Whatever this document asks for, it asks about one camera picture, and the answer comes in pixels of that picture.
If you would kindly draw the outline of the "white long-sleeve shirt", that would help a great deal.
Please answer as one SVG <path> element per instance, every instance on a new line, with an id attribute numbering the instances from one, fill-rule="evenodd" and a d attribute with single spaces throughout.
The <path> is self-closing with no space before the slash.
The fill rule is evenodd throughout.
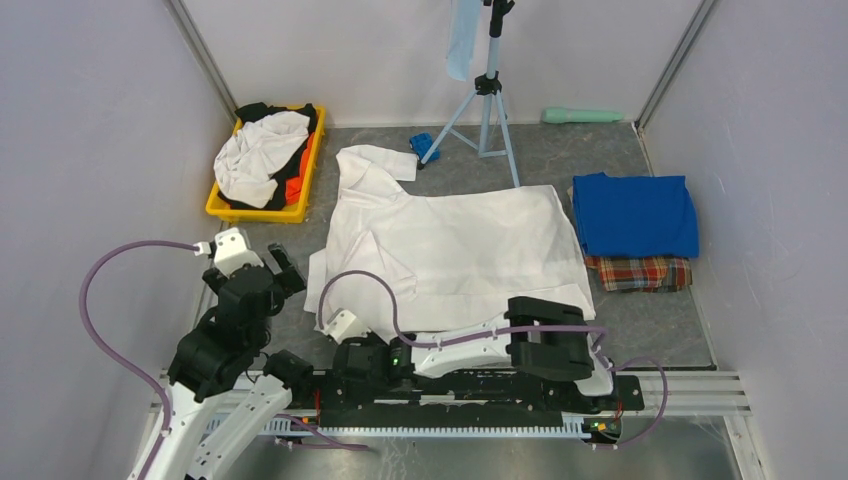
<path id="1" fill-rule="evenodd" d="M 309 259 L 305 310 L 324 324 L 353 312 L 384 339 L 453 330 L 505 312 L 516 296 L 594 319 L 577 235 L 550 185 L 416 196 L 411 153 L 341 149 L 326 245 Z"/>

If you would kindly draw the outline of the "blue printed t-shirt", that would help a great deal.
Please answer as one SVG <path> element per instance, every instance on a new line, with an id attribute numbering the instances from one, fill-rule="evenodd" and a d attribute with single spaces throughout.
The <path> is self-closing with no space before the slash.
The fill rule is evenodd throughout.
<path id="1" fill-rule="evenodd" d="M 684 176 L 578 175 L 572 203 L 580 245 L 590 256 L 700 254 L 696 209 Z"/>

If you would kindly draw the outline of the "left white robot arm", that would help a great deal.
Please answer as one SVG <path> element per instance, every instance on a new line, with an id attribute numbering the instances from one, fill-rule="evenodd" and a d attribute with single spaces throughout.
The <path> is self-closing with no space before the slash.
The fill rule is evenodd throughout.
<path id="1" fill-rule="evenodd" d="M 207 441 L 201 439 L 226 395 L 268 345 L 270 318 L 306 288 L 282 245 L 272 243 L 268 251 L 279 272 L 249 248 L 236 253 L 230 272 L 220 265 L 204 272 L 217 303 L 178 342 L 157 417 L 160 430 L 148 440 L 131 478 L 209 479 L 233 463 L 275 412 L 312 399 L 313 366 L 280 350 L 267 360 L 246 406 L 230 414 Z"/>

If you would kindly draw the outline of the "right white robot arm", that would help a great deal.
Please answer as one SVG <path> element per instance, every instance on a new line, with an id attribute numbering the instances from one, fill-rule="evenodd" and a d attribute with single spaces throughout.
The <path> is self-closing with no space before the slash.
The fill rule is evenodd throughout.
<path id="1" fill-rule="evenodd" d="M 338 310 L 323 331 L 339 345 L 337 370 L 368 382 L 404 388 L 462 370 L 507 368 L 543 380 L 572 382 L 580 400 L 602 408 L 618 393 L 600 353 L 606 334 L 581 308 L 513 297 L 507 310 L 470 327 L 410 333 L 384 341 L 349 310 Z"/>

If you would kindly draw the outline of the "yellow plastic tray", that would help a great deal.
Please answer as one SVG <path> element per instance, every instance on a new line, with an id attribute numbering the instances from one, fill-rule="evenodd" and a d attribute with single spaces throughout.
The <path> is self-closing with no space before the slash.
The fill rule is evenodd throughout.
<path id="1" fill-rule="evenodd" d="M 205 212 L 228 223 L 304 220 L 324 135 L 326 111 L 311 103 L 253 103 L 213 160 Z"/>

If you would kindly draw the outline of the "orange garment in tray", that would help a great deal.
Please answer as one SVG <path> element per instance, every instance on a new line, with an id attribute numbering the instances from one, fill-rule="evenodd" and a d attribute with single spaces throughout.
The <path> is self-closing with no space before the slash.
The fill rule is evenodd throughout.
<path id="1" fill-rule="evenodd" d="M 304 184 L 304 177 L 307 171 L 309 158 L 314 145 L 315 136 L 315 133 L 311 133 L 309 135 L 307 141 L 299 150 L 299 157 L 297 158 L 297 171 L 285 181 L 286 206 L 298 203 L 300 200 L 301 190 Z"/>

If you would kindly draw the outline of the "small blue object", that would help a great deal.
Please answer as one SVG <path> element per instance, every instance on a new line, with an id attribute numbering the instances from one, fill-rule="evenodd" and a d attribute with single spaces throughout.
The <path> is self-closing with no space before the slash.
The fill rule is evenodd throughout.
<path id="1" fill-rule="evenodd" d="M 419 160 L 423 159 L 433 145 L 433 138 L 429 133 L 419 133 L 409 138 L 409 146 Z"/>

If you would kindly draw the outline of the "light blue music stand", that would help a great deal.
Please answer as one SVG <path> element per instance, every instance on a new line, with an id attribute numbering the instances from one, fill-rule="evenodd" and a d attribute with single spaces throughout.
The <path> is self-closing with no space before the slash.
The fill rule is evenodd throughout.
<path id="1" fill-rule="evenodd" d="M 425 168 L 429 162 L 437 159 L 439 146 L 445 137 L 451 134 L 475 150 L 480 158 L 506 158 L 513 185 L 515 187 L 520 185 L 509 134 L 503 86 L 499 79 L 498 70 L 504 18 L 514 6 L 513 1 L 493 0 L 460 1 L 452 7 L 451 32 L 446 63 L 448 75 L 458 81 L 466 81 L 470 78 L 478 20 L 483 8 L 491 10 L 488 26 L 486 70 L 474 79 L 472 90 L 436 137 L 430 139 L 427 144 L 410 143 L 418 156 L 419 169 Z M 455 129 L 457 121 L 475 99 L 481 99 L 483 105 L 478 140 L 472 140 Z"/>

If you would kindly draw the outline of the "folded plaid shirt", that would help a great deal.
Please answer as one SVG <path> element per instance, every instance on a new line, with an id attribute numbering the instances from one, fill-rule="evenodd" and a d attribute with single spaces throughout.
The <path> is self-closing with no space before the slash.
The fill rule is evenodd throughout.
<path id="1" fill-rule="evenodd" d="M 690 286 L 693 274 L 686 258 L 587 256 L 585 264 L 600 277 L 607 292 L 677 292 Z"/>

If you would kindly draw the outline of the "mint green cylinder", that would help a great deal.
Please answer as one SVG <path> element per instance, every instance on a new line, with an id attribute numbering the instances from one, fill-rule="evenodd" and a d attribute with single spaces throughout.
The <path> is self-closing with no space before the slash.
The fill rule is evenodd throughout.
<path id="1" fill-rule="evenodd" d="M 580 110 L 564 107 L 546 108 L 541 115 L 541 121 L 546 124 L 616 123 L 623 119 L 624 115 L 615 111 Z"/>

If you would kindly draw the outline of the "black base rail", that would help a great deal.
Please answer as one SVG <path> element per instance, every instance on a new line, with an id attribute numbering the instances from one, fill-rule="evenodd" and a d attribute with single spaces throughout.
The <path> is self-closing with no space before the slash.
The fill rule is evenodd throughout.
<path id="1" fill-rule="evenodd" d="M 574 382 L 506 369 L 460 370 L 437 379 L 365 378 L 318 370 L 295 389 L 286 415 L 320 427 L 555 427 L 564 416 L 641 412 L 637 377 L 615 379 L 609 394 L 590 396 Z"/>

